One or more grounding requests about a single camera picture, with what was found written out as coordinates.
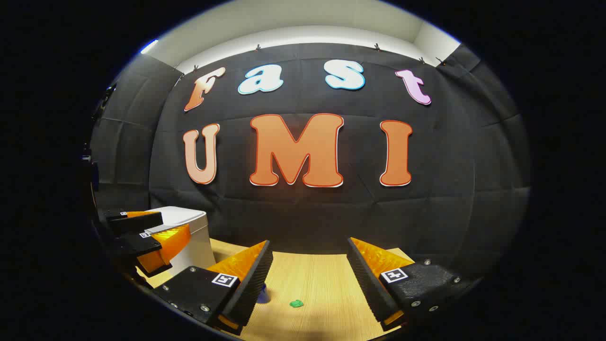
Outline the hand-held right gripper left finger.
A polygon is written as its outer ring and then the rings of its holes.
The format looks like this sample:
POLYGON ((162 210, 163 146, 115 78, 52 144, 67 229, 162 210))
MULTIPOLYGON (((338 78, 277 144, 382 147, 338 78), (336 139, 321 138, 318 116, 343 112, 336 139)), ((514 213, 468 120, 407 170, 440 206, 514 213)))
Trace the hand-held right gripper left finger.
POLYGON ((207 269, 189 266, 153 292, 205 326, 240 335, 263 290, 273 262, 266 240, 207 269))

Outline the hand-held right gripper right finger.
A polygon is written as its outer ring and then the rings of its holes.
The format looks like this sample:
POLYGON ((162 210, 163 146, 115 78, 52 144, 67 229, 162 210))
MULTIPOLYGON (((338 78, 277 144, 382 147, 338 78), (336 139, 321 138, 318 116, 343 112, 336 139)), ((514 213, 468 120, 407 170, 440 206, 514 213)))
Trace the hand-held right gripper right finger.
POLYGON ((420 262, 347 239, 347 259, 384 332, 427 324, 474 287, 474 280, 431 259, 420 262))

